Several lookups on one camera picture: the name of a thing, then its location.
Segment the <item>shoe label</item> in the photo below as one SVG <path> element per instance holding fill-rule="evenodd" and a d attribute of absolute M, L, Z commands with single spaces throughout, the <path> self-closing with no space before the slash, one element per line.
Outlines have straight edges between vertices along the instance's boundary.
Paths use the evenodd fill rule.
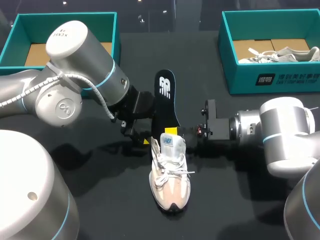
<path fill-rule="evenodd" d="M 163 141 L 164 145 L 168 145 L 168 146 L 174 145 L 174 141 L 173 141 L 172 137 L 170 137 L 170 136 L 164 137 L 162 141 Z"/>
<path fill-rule="evenodd" d="M 272 82 L 275 79 L 276 74 L 274 73 L 264 73 L 264 74 L 259 74 L 255 85 L 256 86 L 266 86 L 266 85 L 271 85 Z"/>
<path fill-rule="evenodd" d="M 159 92 L 167 97 L 168 99 L 170 99 L 170 81 L 167 78 L 164 78 L 163 76 L 160 77 L 160 81 L 159 81 Z"/>

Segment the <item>blue ring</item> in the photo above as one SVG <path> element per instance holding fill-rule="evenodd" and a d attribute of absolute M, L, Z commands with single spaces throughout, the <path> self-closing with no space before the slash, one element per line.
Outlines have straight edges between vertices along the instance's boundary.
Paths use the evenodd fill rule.
<path fill-rule="evenodd" d="M 56 232 L 56 234 L 54 235 L 54 237 L 51 239 L 51 240 L 55 240 L 56 237 L 59 235 L 59 233 L 61 232 L 62 228 L 64 227 L 65 223 L 66 223 L 66 220 L 67 220 L 67 217 L 68 217 L 68 213 L 69 213 L 69 208 L 70 208 L 70 195 L 69 195 L 69 192 L 68 192 L 68 208 L 66 210 L 66 214 L 65 214 L 65 217 L 64 217 L 64 220 L 62 222 L 62 225 L 61 227 L 59 228 L 59 230 Z"/>
<path fill-rule="evenodd" d="M 320 225 L 317 223 L 317 221 L 315 220 L 314 216 L 312 215 L 308 204 L 307 204 L 307 200 L 306 200 L 306 194 L 305 194 L 305 183 L 306 183 L 306 178 L 308 173 L 310 172 L 310 170 L 305 174 L 304 179 L 303 179 L 303 184 L 302 184 L 302 199 L 303 199 L 303 203 L 306 209 L 306 212 L 309 214 L 309 217 L 311 218 L 312 222 L 314 223 L 314 225 L 320 230 Z"/>
<path fill-rule="evenodd" d="M 297 132 L 297 133 L 295 133 L 294 135 L 296 135 L 296 134 L 308 135 L 308 133 L 303 132 L 303 131 Z M 280 133 L 272 134 L 272 135 L 270 135 L 270 136 L 267 136 L 265 139 L 263 139 L 262 143 L 264 144 L 265 141 L 267 141 L 267 140 L 269 140 L 269 139 L 272 139 L 272 138 L 275 138 L 275 137 L 282 136 L 282 135 L 285 135 L 285 133 L 280 132 Z"/>
<path fill-rule="evenodd" d="M 109 72 L 109 74 L 106 76 L 106 78 L 102 82 L 100 82 L 98 85 L 95 86 L 96 88 L 100 87 L 102 84 L 104 84 L 110 78 L 110 76 L 114 73 L 115 67 L 116 67 L 116 63 L 115 63 L 115 60 L 113 60 L 113 66 L 112 66 L 111 71 Z M 91 87 L 83 88 L 83 90 L 92 90 L 92 88 Z"/>

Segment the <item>black background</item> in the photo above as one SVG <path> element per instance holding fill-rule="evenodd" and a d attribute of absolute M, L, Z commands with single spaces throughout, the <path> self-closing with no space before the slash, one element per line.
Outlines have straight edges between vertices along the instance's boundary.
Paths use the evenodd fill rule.
<path fill-rule="evenodd" d="M 172 70 L 176 115 L 186 127 L 204 121 L 200 110 L 206 99 L 216 99 L 218 117 L 229 118 L 283 96 L 229 95 L 217 38 L 217 32 L 209 31 L 121 34 L 120 67 L 138 90 L 152 92 L 156 72 Z M 289 96 L 305 107 L 319 106 L 319 94 Z M 319 110 L 313 114 L 319 122 Z M 288 239 L 283 226 L 286 183 L 267 173 L 260 150 L 216 147 L 204 152 L 205 157 L 188 155 L 188 169 L 196 171 L 188 208 L 166 216 L 150 190 L 148 148 L 130 149 L 120 125 L 111 124 L 92 100 L 83 101 L 79 120 L 66 128 L 30 115 L 1 119 L 0 128 L 28 134 L 50 152 L 78 206 L 79 240 Z"/>

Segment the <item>cardboard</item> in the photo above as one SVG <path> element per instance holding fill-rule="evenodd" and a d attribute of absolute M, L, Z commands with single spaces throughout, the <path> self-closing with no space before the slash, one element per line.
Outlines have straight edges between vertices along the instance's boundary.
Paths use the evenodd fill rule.
<path fill-rule="evenodd" d="M 112 52 L 112 42 L 102 42 L 102 46 L 111 55 Z M 44 66 L 49 62 L 50 58 L 46 52 L 46 44 L 33 43 L 30 46 L 29 53 L 26 57 L 24 66 Z"/>
<path fill-rule="evenodd" d="M 271 39 L 273 49 L 277 52 L 285 47 L 289 47 L 297 51 L 309 51 L 308 44 L 305 39 Z"/>
<path fill-rule="evenodd" d="M 271 40 L 234 40 L 233 45 L 238 61 L 255 57 L 248 51 L 249 48 L 256 50 L 258 53 L 274 50 Z"/>

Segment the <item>black insole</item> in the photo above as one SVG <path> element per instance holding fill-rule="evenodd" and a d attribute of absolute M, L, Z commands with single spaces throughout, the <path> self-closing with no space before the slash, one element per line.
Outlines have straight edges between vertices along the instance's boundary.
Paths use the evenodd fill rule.
<path fill-rule="evenodd" d="M 161 70 L 155 75 L 155 113 L 152 119 L 153 138 L 160 141 L 165 128 L 180 127 L 175 111 L 176 79 L 170 70 Z"/>

